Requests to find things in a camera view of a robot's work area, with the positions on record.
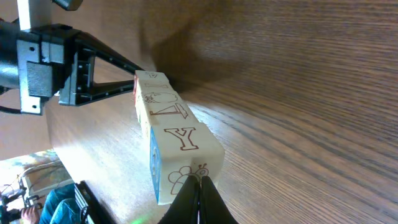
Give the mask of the seated person in background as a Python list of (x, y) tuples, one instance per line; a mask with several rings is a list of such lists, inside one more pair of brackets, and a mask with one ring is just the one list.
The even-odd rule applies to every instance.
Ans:
[(24, 220), (27, 223), (40, 224), (78, 224), (84, 223), (82, 209), (76, 199), (77, 184), (68, 184), (53, 189), (46, 197), (44, 205), (40, 203), (22, 209), (8, 210), (7, 205), (24, 196), (23, 187), (13, 194), (1, 194), (1, 223)]

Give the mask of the red bordered wooden block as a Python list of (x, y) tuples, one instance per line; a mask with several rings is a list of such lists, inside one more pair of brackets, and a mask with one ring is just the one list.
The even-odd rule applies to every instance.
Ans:
[(136, 113), (139, 116), (147, 105), (155, 105), (159, 103), (174, 103), (181, 100), (181, 97), (175, 91), (138, 91), (135, 94)]

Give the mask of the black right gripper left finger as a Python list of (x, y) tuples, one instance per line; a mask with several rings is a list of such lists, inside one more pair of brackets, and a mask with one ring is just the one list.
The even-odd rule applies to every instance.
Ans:
[(200, 185), (196, 177), (187, 177), (159, 224), (197, 224)]

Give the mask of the red circle wooden block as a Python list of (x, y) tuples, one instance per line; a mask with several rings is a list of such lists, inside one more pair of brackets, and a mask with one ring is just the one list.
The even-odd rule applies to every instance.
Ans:
[(138, 80), (154, 80), (158, 82), (169, 82), (169, 79), (165, 76), (164, 73), (136, 70), (134, 75), (134, 90), (133, 90), (134, 94), (136, 94), (136, 83)]

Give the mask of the yellow bordered wooden block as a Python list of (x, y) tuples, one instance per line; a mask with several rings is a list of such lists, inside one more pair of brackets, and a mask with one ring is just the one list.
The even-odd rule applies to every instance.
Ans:
[(139, 112), (142, 133), (148, 136), (150, 128), (158, 124), (198, 122), (190, 108), (183, 101), (171, 103), (143, 103)]

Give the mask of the blue H wooden block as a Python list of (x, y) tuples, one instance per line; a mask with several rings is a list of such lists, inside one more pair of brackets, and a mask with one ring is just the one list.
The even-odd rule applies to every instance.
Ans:
[(159, 205), (170, 204), (187, 177), (221, 178), (224, 148), (204, 123), (155, 125), (150, 129), (150, 173)]

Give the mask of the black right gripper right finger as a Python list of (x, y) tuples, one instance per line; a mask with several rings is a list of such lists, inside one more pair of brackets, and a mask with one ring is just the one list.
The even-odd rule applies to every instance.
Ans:
[(200, 224), (238, 224), (229, 212), (210, 177), (203, 176), (201, 178), (199, 196)]

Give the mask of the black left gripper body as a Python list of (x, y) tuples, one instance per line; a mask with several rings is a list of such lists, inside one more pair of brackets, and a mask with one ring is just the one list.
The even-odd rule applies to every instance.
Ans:
[(94, 101), (95, 38), (66, 25), (22, 31), (17, 24), (1, 24), (1, 93), (18, 89), (19, 109), (3, 113), (42, 114), (56, 93), (59, 103), (78, 106)]

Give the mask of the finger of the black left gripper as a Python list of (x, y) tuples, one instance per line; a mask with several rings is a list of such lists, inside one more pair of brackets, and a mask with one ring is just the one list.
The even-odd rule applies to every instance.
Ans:
[(74, 105), (82, 106), (96, 101), (105, 100), (110, 97), (132, 92), (134, 81), (92, 83), (87, 87), (83, 85), (75, 94)]
[(76, 43), (79, 45), (79, 49), (88, 52), (91, 56), (100, 58), (105, 62), (118, 67), (125, 72), (135, 74), (136, 70), (142, 70), (142, 68), (126, 57), (113, 50), (111, 47), (86, 32), (80, 32), (76, 36)]

